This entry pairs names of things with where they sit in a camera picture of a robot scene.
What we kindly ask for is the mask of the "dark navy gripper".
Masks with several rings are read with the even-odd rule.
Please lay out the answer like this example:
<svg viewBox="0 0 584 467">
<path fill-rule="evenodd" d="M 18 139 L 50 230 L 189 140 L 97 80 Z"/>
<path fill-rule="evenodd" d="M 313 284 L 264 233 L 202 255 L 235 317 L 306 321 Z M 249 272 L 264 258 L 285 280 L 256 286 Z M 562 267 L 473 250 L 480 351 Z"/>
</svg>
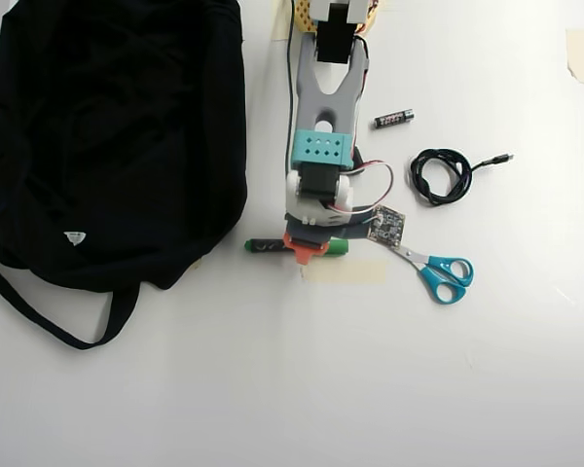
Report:
<svg viewBox="0 0 584 467">
<path fill-rule="evenodd" d="M 284 246 L 294 253 L 299 265 L 307 266 L 313 257 L 324 256 L 329 249 L 329 241 L 335 238 L 359 239 L 366 238 L 373 218 L 371 213 L 355 214 L 347 224 L 335 226 L 318 226 L 304 224 L 290 214 L 286 233 L 283 236 Z"/>
</svg>

